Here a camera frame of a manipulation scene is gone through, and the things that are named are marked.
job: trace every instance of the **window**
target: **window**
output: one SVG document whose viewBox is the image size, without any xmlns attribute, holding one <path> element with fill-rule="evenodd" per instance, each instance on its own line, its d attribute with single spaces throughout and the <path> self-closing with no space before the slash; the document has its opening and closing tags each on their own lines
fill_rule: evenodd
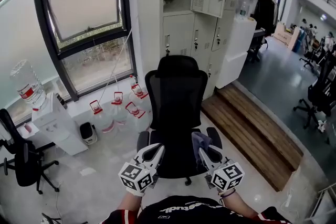
<svg viewBox="0 0 336 224">
<path fill-rule="evenodd" d="M 111 71 L 131 28 L 129 0 L 0 0 L 0 23 L 6 51 L 0 55 L 0 107 L 16 124 L 31 117 L 9 78 L 19 61 L 31 63 L 47 93 L 77 101 L 114 83 Z M 136 74 L 132 35 L 114 74 L 118 80 Z"/>
<path fill-rule="evenodd" d="M 39 25 L 72 100 L 114 83 L 111 71 L 131 28 L 128 0 L 37 0 Z M 136 74 L 132 36 L 114 75 Z"/>
</svg>

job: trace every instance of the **wooden platform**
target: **wooden platform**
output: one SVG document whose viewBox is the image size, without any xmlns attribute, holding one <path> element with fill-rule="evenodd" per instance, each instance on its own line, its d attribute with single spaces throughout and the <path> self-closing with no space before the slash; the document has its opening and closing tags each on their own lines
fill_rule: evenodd
<svg viewBox="0 0 336 224">
<path fill-rule="evenodd" d="M 302 151 L 286 133 L 233 85 L 202 103 L 202 111 L 276 190 L 283 190 Z"/>
</svg>

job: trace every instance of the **black t-shirt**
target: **black t-shirt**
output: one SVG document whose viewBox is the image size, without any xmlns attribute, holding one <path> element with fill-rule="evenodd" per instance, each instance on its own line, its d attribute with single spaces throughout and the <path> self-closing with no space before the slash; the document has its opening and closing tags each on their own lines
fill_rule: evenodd
<svg viewBox="0 0 336 224">
<path fill-rule="evenodd" d="M 179 223 L 237 223 L 249 224 L 267 221 L 267 224 L 290 223 L 275 207 L 269 207 L 254 219 L 223 207 L 209 198 L 194 196 L 171 196 L 147 206 L 137 217 L 135 212 L 116 210 L 102 224 L 179 224 Z"/>
</svg>

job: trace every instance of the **large water bottle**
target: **large water bottle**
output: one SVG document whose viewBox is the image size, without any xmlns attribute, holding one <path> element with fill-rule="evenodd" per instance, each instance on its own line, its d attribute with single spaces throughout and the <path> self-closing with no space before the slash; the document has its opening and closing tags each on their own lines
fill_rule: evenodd
<svg viewBox="0 0 336 224">
<path fill-rule="evenodd" d="M 33 108 L 39 110 L 46 100 L 46 92 L 27 60 L 19 62 L 10 72 L 19 95 Z"/>
<path fill-rule="evenodd" d="M 114 92 L 114 100 L 111 103 L 111 116 L 118 123 L 118 125 L 125 125 L 127 115 L 129 114 L 123 103 L 123 93 Z"/>
<path fill-rule="evenodd" d="M 133 93 L 130 94 L 130 101 L 133 102 L 138 108 L 147 112 L 152 112 L 152 104 L 146 88 L 141 88 L 138 84 L 132 89 Z"/>
<path fill-rule="evenodd" d="M 110 113 L 103 110 L 97 100 L 90 103 L 93 110 L 92 122 L 97 130 L 102 133 L 109 133 L 113 130 L 115 124 Z"/>
<path fill-rule="evenodd" d="M 127 115 L 127 125 L 135 133 L 147 131 L 150 125 L 148 113 L 137 108 L 133 102 L 130 102 L 126 109 L 129 111 Z"/>
</svg>

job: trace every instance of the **gray floor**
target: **gray floor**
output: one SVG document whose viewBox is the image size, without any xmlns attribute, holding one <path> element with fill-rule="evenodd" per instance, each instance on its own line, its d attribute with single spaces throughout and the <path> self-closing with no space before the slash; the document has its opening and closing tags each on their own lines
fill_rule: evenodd
<svg viewBox="0 0 336 224">
<path fill-rule="evenodd" d="M 202 114 L 201 123 L 199 128 L 204 133 L 208 126 L 213 126 Z M 325 185 L 311 157 L 305 154 L 284 190 L 275 192 L 232 143 L 224 135 L 220 136 L 225 156 L 239 162 L 245 172 L 241 185 L 237 187 L 243 200 L 257 212 L 275 206 L 291 222 L 301 223 L 316 202 L 316 190 Z M 126 192 L 118 172 L 125 162 L 134 157 L 136 141 L 137 135 L 130 132 L 102 134 L 96 144 L 75 156 L 69 156 L 55 147 L 47 150 L 46 161 L 57 159 L 60 162 L 59 166 L 51 167 L 47 175 L 56 186 L 60 185 L 58 194 L 44 181 L 41 182 L 43 195 L 36 192 L 35 185 L 19 187 L 14 171 L 8 171 L 8 176 L 5 176 L 3 168 L 0 168 L 0 214 L 12 224 L 39 223 L 42 212 L 58 217 L 57 203 L 63 224 L 101 222 L 117 208 Z M 154 189 L 146 190 L 142 205 L 146 207 L 171 195 L 218 200 L 216 190 L 209 189 L 204 176 L 192 177 L 190 186 L 184 185 L 184 178 L 160 178 Z M 289 194 L 292 199 L 285 207 Z"/>
<path fill-rule="evenodd" d="M 248 91 L 264 103 L 298 137 L 323 169 L 329 181 L 336 181 L 336 151 L 325 143 L 326 134 L 314 129 L 306 130 L 306 112 L 292 108 L 301 98 L 307 100 L 308 86 L 317 79 L 310 67 L 303 67 L 300 55 L 288 50 L 275 38 L 268 38 L 268 49 L 260 50 L 260 62 L 246 62 L 238 78 Z M 325 119 L 323 113 L 318 119 Z"/>
</svg>

